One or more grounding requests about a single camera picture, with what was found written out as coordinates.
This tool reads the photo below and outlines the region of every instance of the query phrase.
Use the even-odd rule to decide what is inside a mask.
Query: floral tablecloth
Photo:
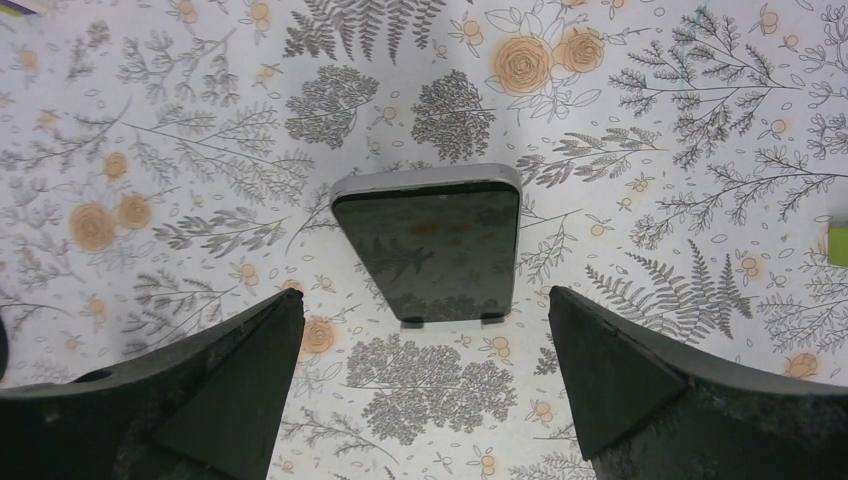
[[[3,387],[69,381],[294,286],[307,327],[269,478],[593,478],[545,319],[557,284],[848,385],[848,270],[827,262],[843,5],[51,3],[0,17]],[[484,161],[525,183],[513,310],[401,332],[329,185]]]

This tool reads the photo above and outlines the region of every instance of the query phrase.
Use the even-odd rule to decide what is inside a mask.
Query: trapezoidal black object
[[[0,390],[3,478],[264,480],[303,326],[287,289],[72,383]]]
[[[848,479],[848,388],[704,353],[563,287],[549,320],[599,480]]]

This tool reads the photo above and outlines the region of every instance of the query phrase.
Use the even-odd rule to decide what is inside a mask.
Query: botanical print
[[[0,18],[0,388],[73,381],[295,288],[269,479],[592,479],[554,286],[848,385],[848,270],[828,256],[848,180],[838,2],[48,4]],[[348,175],[484,162],[520,174],[517,245],[490,199],[368,211],[394,234],[362,245],[331,208]],[[374,279],[440,262],[439,298]],[[479,304],[511,272],[510,304]],[[503,320],[413,329],[390,301]]]

